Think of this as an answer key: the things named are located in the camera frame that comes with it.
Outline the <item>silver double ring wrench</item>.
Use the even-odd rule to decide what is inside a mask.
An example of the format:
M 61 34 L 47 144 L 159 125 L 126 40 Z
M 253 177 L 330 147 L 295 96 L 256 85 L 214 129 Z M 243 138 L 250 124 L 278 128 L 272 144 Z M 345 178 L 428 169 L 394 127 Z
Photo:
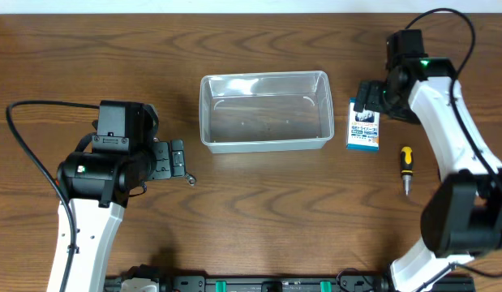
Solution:
M 186 174 L 185 179 L 187 183 L 192 187 L 196 184 L 196 178 L 192 174 Z

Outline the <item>blue white bit set box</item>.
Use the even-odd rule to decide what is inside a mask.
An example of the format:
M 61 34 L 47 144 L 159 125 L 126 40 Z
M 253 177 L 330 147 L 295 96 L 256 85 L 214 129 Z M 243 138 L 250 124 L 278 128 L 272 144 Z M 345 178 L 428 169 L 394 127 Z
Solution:
M 380 147 L 380 114 L 366 109 L 362 112 L 356 112 L 354 106 L 355 99 L 350 98 L 346 148 L 378 152 Z

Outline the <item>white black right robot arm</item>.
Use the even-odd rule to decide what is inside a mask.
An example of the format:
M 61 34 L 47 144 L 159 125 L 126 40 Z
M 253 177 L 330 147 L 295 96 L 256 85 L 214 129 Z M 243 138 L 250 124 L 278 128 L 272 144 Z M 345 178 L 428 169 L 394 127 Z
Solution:
M 418 29 L 395 32 L 386 45 L 387 78 L 360 83 L 354 112 L 422 125 L 441 184 L 421 215 L 419 240 L 376 290 L 429 291 L 456 267 L 502 249 L 502 162 L 470 117 L 452 62 L 429 57 Z

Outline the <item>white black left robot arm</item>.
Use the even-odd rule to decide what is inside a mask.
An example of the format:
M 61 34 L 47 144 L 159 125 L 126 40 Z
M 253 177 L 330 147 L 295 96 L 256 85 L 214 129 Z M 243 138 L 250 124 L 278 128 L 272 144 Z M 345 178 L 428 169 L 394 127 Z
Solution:
M 185 178 L 181 140 L 157 138 L 153 105 L 102 101 L 94 131 L 58 166 L 64 200 L 58 207 L 58 241 L 49 291 L 100 291 L 114 238 L 132 190 L 150 181 Z

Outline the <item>clear plastic container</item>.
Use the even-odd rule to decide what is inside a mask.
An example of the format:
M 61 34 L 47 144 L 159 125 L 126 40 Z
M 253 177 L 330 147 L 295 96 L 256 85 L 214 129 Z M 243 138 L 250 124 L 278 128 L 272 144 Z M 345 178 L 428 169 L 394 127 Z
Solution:
M 206 75 L 200 139 L 216 154 L 321 149 L 334 136 L 323 71 Z

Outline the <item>stubby yellow black screwdriver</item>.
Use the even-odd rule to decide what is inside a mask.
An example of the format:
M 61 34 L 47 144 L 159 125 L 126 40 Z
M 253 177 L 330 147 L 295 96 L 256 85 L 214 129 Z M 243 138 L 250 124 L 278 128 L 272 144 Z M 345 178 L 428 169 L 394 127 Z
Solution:
M 413 177 L 413 150 L 409 146 L 404 146 L 401 149 L 400 154 L 400 170 L 401 170 L 401 179 L 403 182 L 403 189 L 406 196 L 410 194 L 411 183 Z

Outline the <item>black mounting rail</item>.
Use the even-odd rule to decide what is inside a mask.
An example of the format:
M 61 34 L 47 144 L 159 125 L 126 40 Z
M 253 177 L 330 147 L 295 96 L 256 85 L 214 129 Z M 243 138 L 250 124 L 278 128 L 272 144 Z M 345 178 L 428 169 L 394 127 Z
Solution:
M 212 277 L 202 274 L 165 274 L 159 268 L 134 266 L 107 277 L 102 291 L 155 292 L 389 292 L 386 274 L 347 268 L 334 277 Z

